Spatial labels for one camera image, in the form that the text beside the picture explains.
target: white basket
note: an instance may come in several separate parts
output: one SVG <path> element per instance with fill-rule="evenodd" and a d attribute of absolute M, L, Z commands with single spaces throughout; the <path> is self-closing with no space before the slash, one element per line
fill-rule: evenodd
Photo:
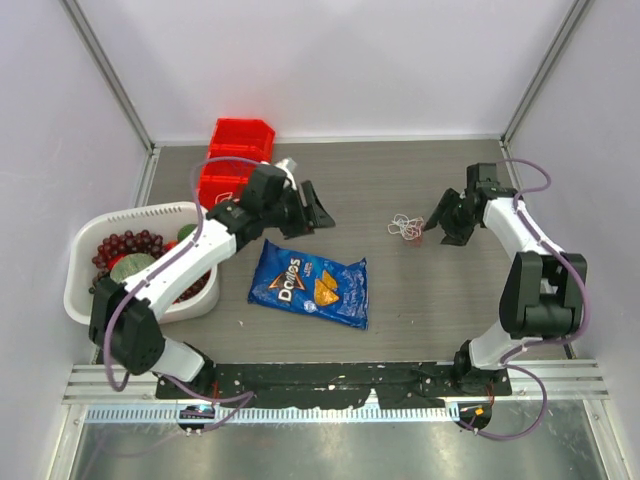
<path fill-rule="evenodd" d="M 162 235 L 165 241 L 175 239 L 178 230 L 188 223 L 197 222 L 196 206 L 191 202 L 166 203 L 152 207 L 132 208 L 107 213 L 94 218 L 76 235 L 71 248 L 67 285 L 64 290 L 64 308 L 71 318 L 89 325 L 93 295 L 89 293 L 91 280 L 98 273 L 91 259 L 102 239 L 112 233 L 127 230 L 149 230 Z M 171 305 L 159 323 L 176 322 L 209 312 L 218 302 L 220 282 L 218 269 L 211 268 L 211 276 L 204 288 L 193 298 Z"/>

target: toy fruit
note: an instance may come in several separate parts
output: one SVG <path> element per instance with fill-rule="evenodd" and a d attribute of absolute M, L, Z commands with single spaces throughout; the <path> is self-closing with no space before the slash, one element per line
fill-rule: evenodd
<path fill-rule="evenodd" d="M 162 253 L 163 254 L 167 253 L 169 250 L 171 250 L 176 245 L 178 245 L 178 242 L 176 242 L 175 240 L 167 243 L 164 247 L 162 247 Z"/>
<path fill-rule="evenodd" d="M 112 259 L 110 259 L 107 262 L 107 268 L 109 269 L 109 271 L 113 270 L 113 267 L 115 267 L 116 263 L 118 263 L 124 257 L 126 257 L 126 255 L 124 253 L 121 253 L 120 255 L 117 255 L 117 256 L 113 257 Z"/>
<path fill-rule="evenodd" d="M 198 228 L 198 226 L 195 223 L 190 223 L 182 227 L 178 231 L 178 243 L 191 235 L 191 232 L 193 232 L 196 228 Z"/>
<path fill-rule="evenodd" d="M 111 279 L 116 283 L 121 283 L 127 277 L 150 267 L 155 261 L 156 259 L 148 253 L 132 253 L 127 255 L 115 264 L 110 273 Z"/>

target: grapes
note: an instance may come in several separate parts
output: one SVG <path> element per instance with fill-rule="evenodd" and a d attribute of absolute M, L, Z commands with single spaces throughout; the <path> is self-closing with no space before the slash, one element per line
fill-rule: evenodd
<path fill-rule="evenodd" d="M 102 277 L 110 274 L 111 268 L 120 258 L 131 253 L 147 253 L 157 260 L 177 244 L 175 241 L 170 241 L 166 245 L 163 242 L 162 235 L 151 233 L 146 229 L 138 233 L 131 230 L 123 234 L 112 233 L 103 238 L 102 243 L 96 248 L 97 255 L 91 259 L 98 273 L 91 281 L 93 286 L 89 288 L 89 293 L 95 293 L 97 283 Z M 174 303 L 184 302 L 198 295 L 209 281 L 209 277 L 210 272 L 205 273 L 182 292 Z"/>

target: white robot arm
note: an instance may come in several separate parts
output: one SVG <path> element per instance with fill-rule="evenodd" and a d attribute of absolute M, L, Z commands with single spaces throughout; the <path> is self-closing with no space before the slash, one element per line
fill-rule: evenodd
<path fill-rule="evenodd" d="M 499 320 L 480 337 L 465 342 L 456 353 L 454 365 L 460 378 L 473 372 L 481 375 L 479 371 L 499 370 L 504 366 L 505 355 L 511 355 L 514 348 L 561 338 L 580 326 L 579 288 L 540 239 L 565 257 L 583 281 L 586 260 L 551 242 L 527 212 L 525 202 L 518 199 L 514 204 L 516 194 L 515 189 L 500 185 L 495 164 L 471 165 L 467 168 L 465 191 L 458 194 L 448 189 L 425 225 L 425 230 L 442 226 L 446 233 L 443 244 L 463 246 L 480 224 L 498 237 L 512 261 L 500 299 Z"/>
<path fill-rule="evenodd" d="M 335 226 L 311 182 L 303 182 L 303 204 L 292 171 L 295 163 L 259 165 L 238 201 L 217 204 L 197 229 L 148 269 L 121 284 L 105 277 L 96 286 L 89 327 L 90 339 L 100 348 L 109 341 L 111 355 L 134 375 L 151 371 L 185 383 L 196 393 L 207 393 L 215 365 L 205 354 L 185 343 L 165 338 L 157 319 L 189 285 L 213 265 L 232 257 L 247 243 L 276 227 L 285 238 Z M 125 297 L 131 297 L 115 318 Z M 115 322 L 108 339 L 110 322 Z"/>

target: blue snack bag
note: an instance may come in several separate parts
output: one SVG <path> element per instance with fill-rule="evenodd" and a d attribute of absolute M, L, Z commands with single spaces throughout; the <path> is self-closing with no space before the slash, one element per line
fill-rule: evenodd
<path fill-rule="evenodd" d="M 345 266 L 265 240 L 249 290 L 249 303 L 366 330 L 367 260 Z"/>

